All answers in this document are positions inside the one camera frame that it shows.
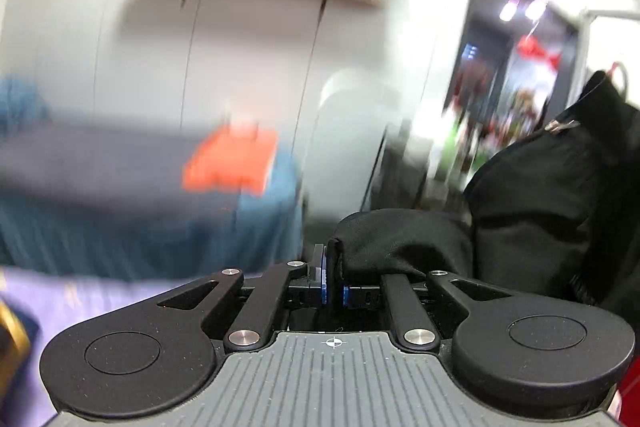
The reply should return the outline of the black jacket with white lettering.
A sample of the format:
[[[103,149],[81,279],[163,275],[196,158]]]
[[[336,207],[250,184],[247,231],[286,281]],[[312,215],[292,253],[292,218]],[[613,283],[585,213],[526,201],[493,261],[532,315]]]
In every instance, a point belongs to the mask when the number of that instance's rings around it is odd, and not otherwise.
[[[445,270],[639,321],[639,112],[606,72],[544,129],[491,157],[464,190],[468,219],[358,212],[333,235],[351,284]]]

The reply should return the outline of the teal bed skirt cover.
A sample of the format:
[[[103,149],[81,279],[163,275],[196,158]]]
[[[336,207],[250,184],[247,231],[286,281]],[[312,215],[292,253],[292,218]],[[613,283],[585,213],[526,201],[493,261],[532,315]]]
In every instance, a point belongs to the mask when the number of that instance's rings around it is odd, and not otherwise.
[[[294,159],[277,153],[265,194],[218,196],[213,220],[134,218],[1,192],[1,262],[59,277],[189,280],[226,268],[259,273],[298,257],[303,210]]]

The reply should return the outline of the orange cloth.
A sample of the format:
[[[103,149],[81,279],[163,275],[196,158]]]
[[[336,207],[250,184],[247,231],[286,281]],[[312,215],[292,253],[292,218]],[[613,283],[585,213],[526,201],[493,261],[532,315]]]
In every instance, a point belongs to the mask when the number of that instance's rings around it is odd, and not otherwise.
[[[224,124],[209,135],[182,168],[189,192],[264,195],[279,145],[272,129]]]

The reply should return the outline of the grey blanket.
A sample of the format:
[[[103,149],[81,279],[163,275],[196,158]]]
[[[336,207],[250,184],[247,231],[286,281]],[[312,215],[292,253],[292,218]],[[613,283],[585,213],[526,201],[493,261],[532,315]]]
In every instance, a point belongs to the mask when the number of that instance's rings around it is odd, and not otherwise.
[[[238,196],[182,187],[197,145],[192,136],[47,122],[1,143],[1,186],[128,215],[212,219],[235,210]]]

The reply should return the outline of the lavender flower-print bed sheet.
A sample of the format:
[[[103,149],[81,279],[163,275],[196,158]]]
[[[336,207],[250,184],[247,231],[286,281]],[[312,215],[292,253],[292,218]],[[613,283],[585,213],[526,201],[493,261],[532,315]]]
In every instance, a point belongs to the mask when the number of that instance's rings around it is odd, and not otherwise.
[[[40,355],[59,332],[182,285],[183,280],[125,282],[101,277],[56,277],[14,267],[1,269],[1,298],[37,323],[28,360],[6,396],[3,426],[42,426],[55,414],[39,374]]]

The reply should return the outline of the mustard yellow folded garment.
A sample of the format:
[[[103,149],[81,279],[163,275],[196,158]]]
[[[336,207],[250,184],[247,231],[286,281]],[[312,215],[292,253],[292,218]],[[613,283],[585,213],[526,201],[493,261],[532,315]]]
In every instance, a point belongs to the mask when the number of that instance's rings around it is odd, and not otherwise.
[[[23,322],[6,303],[1,303],[1,394],[11,388],[16,374],[27,360],[32,342]]]

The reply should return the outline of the light blue duvet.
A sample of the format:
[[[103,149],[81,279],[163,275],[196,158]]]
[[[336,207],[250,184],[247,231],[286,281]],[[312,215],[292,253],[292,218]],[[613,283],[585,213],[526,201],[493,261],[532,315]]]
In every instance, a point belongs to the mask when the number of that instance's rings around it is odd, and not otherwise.
[[[28,82],[2,78],[0,84],[1,138],[48,121],[49,109],[38,90]]]

